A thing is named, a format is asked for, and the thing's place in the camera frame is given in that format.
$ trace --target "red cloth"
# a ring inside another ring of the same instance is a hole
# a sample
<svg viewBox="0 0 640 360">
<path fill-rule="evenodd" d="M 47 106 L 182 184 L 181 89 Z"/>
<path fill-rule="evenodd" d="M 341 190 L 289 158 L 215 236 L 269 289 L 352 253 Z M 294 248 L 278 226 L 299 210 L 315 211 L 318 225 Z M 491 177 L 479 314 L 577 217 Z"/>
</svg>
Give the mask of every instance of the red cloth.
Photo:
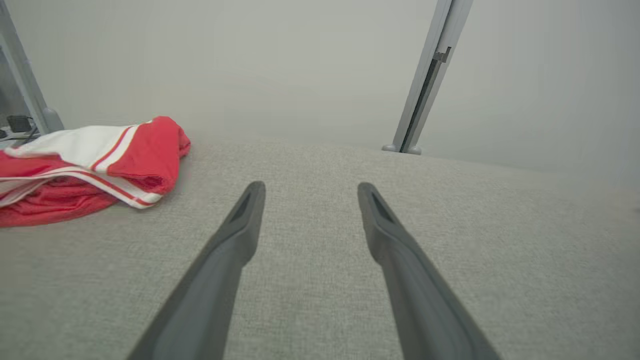
<svg viewBox="0 0 640 360">
<path fill-rule="evenodd" d="M 88 126 L 0 152 L 0 227 L 81 217 L 118 200 L 144 209 L 175 186 L 191 142 L 169 117 Z"/>
</svg>

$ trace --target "gray fabric surface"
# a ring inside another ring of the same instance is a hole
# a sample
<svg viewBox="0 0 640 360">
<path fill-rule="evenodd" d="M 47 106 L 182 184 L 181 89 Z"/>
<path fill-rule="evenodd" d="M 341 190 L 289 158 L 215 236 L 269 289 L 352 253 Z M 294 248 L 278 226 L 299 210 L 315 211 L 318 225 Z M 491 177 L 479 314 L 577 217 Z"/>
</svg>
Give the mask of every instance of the gray fabric surface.
<svg viewBox="0 0 640 360">
<path fill-rule="evenodd" d="M 640 357 L 637 192 L 364 149 L 194 141 L 154 208 L 0 229 L 0 358 L 126 357 L 254 180 L 266 207 L 226 359 L 402 358 L 360 181 L 504 358 Z"/>
</svg>

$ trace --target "towel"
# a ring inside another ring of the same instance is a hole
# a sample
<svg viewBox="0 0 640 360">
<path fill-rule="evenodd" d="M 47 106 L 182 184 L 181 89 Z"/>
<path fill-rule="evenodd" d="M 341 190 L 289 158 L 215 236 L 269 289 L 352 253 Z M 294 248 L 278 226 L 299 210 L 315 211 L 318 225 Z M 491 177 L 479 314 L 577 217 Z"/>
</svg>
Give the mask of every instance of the towel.
<svg viewBox="0 0 640 360">
<path fill-rule="evenodd" d="M 70 220 L 119 200 L 153 206 L 175 186 L 189 138 L 170 117 L 87 126 L 0 152 L 0 227 Z"/>
</svg>

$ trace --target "white wall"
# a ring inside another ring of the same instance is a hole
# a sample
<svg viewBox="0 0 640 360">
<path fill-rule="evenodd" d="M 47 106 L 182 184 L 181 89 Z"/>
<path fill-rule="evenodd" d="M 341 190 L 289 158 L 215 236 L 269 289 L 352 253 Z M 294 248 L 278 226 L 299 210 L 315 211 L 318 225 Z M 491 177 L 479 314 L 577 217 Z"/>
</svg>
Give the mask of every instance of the white wall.
<svg viewBox="0 0 640 360">
<path fill-rule="evenodd" d="M 436 0 L 6 0 L 67 128 L 169 115 L 192 136 L 379 149 Z"/>
<path fill-rule="evenodd" d="M 419 145 L 640 185 L 640 1 L 475 0 Z"/>
</svg>

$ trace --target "white stripe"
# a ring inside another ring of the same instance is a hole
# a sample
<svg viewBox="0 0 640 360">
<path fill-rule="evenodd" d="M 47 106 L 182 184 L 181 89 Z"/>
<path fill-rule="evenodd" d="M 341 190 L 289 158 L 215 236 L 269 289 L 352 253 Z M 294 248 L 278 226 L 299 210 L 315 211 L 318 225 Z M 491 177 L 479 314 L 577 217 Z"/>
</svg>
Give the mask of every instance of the white stripe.
<svg viewBox="0 0 640 360">
<path fill-rule="evenodd" d="M 40 185 L 49 182 L 51 179 L 43 179 L 40 181 L 33 181 L 33 184 L 27 186 L 23 189 L 15 189 L 15 191 L 7 194 L 2 200 L 0 200 L 0 208 L 3 206 L 14 204 L 25 196 L 29 195 L 33 190 L 36 190 L 40 187 Z"/>
<path fill-rule="evenodd" d="M 129 195 L 133 196 L 133 199 L 130 199 L 128 197 L 126 197 L 125 195 L 121 194 L 120 192 L 116 191 L 114 188 L 105 185 L 104 183 L 92 178 L 89 175 L 94 175 L 97 176 L 103 180 L 105 180 L 107 183 L 110 183 L 118 188 L 120 188 L 121 190 L 123 190 L 125 193 L 128 193 Z M 113 177 L 113 176 L 108 176 L 105 174 L 98 174 L 92 171 L 89 171 L 85 168 L 81 168 L 81 167 L 63 167 L 63 168 L 57 168 L 55 170 L 51 170 L 51 171 L 47 171 L 44 172 L 42 174 L 38 174 L 37 176 L 29 176 L 29 177 L 0 177 L 0 181 L 2 180 L 34 180 L 34 179 L 49 179 L 52 177 L 57 177 L 57 176 L 73 176 L 76 177 L 78 179 L 82 179 L 84 181 L 86 181 L 87 183 L 90 183 L 92 185 L 94 185 L 95 187 L 110 193 L 111 195 L 115 196 L 116 198 L 126 202 L 128 205 L 134 207 L 134 208 L 138 208 L 138 209 L 145 209 L 148 208 L 149 205 L 143 205 L 140 204 L 139 202 L 136 201 L 136 199 L 142 200 L 144 202 L 148 202 L 150 204 L 153 204 L 155 202 L 157 202 L 158 200 L 160 200 L 162 198 L 161 194 L 158 193 L 148 193 L 145 192 L 144 190 L 138 188 L 137 186 L 133 185 L 132 183 L 128 182 L 126 179 L 122 179 L 120 177 Z"/>
<path fill-rule="evenodd" d="M 0 195 L 28 184 L 31 180 L 7 180 L 0 182 Z"/>
<path fill-rule="evenodd" d="M 90 168 L 107 154 L 129 126 L 86 126 L 73 130 L 49 133 L 18 148 L 4 152 L 14 158 L 38 158 L 59 155 L 76 166 Z"/>
<path fill-rule="evenodd" d="M 118 147 L 109 156 L 107 156 L 106 159 L 102 160 L 102 162 L 100 162 L 98 166 L 95 167 L 95 171 L 105 174 L 107 173 L 107 168 L 109 168 L 109 165 L 118 161 L 122 157 L 122 155 L 124 155 L 125 151 L 127 151 L 129 145 L 131 144 L 131 140 L 133 140 L 133 135 L 136 133 L 136 130 L 138 130 L 139 126 L 140 125 L 132 126 L 127 131 L 127 133 L 124 134 L 124 136 L 122 137 L 122 141 L 118 144 Z"/>
</svg>

